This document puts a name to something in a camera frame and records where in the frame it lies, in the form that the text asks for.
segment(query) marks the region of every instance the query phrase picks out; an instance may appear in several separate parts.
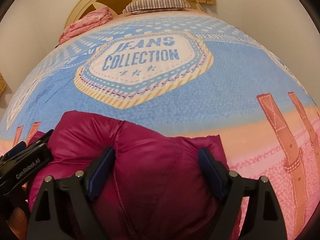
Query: printed label graphic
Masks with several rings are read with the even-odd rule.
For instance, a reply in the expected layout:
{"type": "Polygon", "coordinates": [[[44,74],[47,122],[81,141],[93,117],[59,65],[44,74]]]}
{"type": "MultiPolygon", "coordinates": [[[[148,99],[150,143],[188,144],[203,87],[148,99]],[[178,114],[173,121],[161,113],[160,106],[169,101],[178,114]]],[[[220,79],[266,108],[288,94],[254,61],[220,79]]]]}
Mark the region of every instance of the printed label graphic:
{"type": "Polygon", "coordinates": [[[14,136],[14,139],[13,139],[12,147],[15,147],[18,144],[22,130],[23,130],[23,125],[17,127],[17,131],[16,131],[16,135],[14,136]]]}
{"type": "Polygon", "coordinates": [[[74,83],[118,109],[146,102],[195,79],[213,64],[206,45],[188,32],[119,38],[79,67],[74,83]]]}
{"type": "Polygon", "coordinates": [[[297,142],[289,130],[288,124],[281,114],[272,95],[258,95],[257,99],[278,138],[282,150],[284,151],[286,157],[284,170],[291,174],[296,207],[294,236],[297,236],[303,229],[307,202],[302,149],[298,147],[297,142]]]}
{"type": "Polygon", "coordinates": [[[34,122],[33,125],[30,128],[28,137],[26,139],[26,144],[29,144],[29,141],[32,139],[32,137],[36,134],[36,132],[38,131],[38,128],[40,126],[41,122],[34,122]]]}
{"type": "Polygon", "coordinates": [[[318,176],[320,176],[320,156],[319,156],[320,147],[319,147],[319,142],[318,142],[318,135],[315,132],[310,120],[308,119],[307,113],[306,113],[302,103],[298,99],[297,95],[295,94],[295,92],[288,92],[288,95],[291,98],[294,106],[297,108],[297,111],[303,121],[303,124],[307,128],[307,132],[310,136],[310,143],[313,148],[313,152],[316,156],[316,160],[317,160],[317,164],[318,164],[318,176]]]}

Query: star print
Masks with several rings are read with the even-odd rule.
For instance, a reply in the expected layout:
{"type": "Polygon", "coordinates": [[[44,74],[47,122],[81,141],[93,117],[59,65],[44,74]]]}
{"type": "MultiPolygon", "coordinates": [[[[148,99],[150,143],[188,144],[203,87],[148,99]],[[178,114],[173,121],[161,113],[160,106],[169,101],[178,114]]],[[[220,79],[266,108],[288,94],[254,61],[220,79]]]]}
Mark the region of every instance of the star print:
{"type": "Polygon", "coordinates": [[[156,67],[154,67],[153,65],[151,65],[150,67],[148,67],[147,71],[150,71],[150,70],[151,70],[151,71],[155,71],[155,68],[156,68],[156,67]]]}
{"type": "Polygon", "coordinates": [[[139,76],[139,74],[140,74],[140,72],[141,72],[142,70],[135,70],[133,73],[132,73],[132,76],[139,76]]]}
{"type": "Polygon", "coordinates": [[[121,72],[120,72],[120,74],[121,74],[120,76],[125,75],[127,72],[128,72],[127,70],[125,70],[125,71],[121,71],[121,72]]]}

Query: magenta down jacket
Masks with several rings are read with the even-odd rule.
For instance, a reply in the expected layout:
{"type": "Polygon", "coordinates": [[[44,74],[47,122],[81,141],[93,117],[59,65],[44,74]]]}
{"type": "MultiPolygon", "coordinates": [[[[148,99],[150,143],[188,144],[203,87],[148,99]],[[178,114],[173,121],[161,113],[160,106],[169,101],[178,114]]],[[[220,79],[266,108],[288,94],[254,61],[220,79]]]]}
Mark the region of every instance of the magenta down jacket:
{"type": "MultiPolygon", "coordinates": [[[[218,202],[205,184],[197,152],[207,147],[227,167],[219,136],[169,138],[130,122],[71,111],[47,145],[54,160],[31,185],[30,209],[47,175],[70,177],[112,146],[113,174],[94,209],[113,240],[201,240],[208,233],[218,202]]],[[[239,218],[231,239],[238,237],[239,218]]]]}

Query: screw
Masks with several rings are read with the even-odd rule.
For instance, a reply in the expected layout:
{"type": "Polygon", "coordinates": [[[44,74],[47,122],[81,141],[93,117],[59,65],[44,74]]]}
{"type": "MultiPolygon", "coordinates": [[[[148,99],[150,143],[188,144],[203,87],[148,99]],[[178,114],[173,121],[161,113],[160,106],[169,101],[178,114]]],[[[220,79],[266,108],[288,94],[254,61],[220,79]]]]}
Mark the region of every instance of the screw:
{"type": "Polygon", "coordinates": [[[263,182],[268,182],[269,179],[266,176],[261,176],[260,178],[263,182]]]}
{"type": "Polygon", "coordinates": [[[78,177],[78,178],[80,178],[80,177],[82,177],[83,175],[84,175],[84,171],[77,171],[76,173],[75,173],[75,175],[78,177]]]}
{"type": "Polygon", "coordinates": [[[236,171],[229,171],[229,175],[235,178],[236,176],[238,176],[238,173],[236,171]]]}
{"type": "Polygon", "coordinates": [[[44,181],[45,182],[50,182],[52,180],[52,176],[46,176],[45,178],[44,178],[44,181]]]}

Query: pink folded cloth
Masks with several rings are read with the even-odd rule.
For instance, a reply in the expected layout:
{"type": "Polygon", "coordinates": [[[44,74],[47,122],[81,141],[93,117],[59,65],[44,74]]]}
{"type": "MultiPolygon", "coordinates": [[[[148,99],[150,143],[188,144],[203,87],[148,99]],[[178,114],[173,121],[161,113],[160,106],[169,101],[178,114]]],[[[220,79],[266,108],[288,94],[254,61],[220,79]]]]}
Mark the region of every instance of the pink folded cloth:
{"type": "MultiPolygon", "coordinates": [[[[92,207],[112,240],[205,239],[221,203],[209,192],[198,151],[207,147],[228,169],[219,135],[166,137],[131,122],[66,112],[47,143],[54,160],[28,183],[29,207],[46,176],[68,178],[108,146],[116,151],[115,164],[92,207]]],[[[230,240],[238,239],[240,218],[241,212],[230,240]]]]}
{"type": "Polygon", "coordinates": [[[73,37],[76,37],[100,25],[106,24],[112,19],[113,16],[109,11],[108,6],[92,11],[85,15],[82,19],[65,28],[59,37],[59,44],[61,45],[73,37]]]}

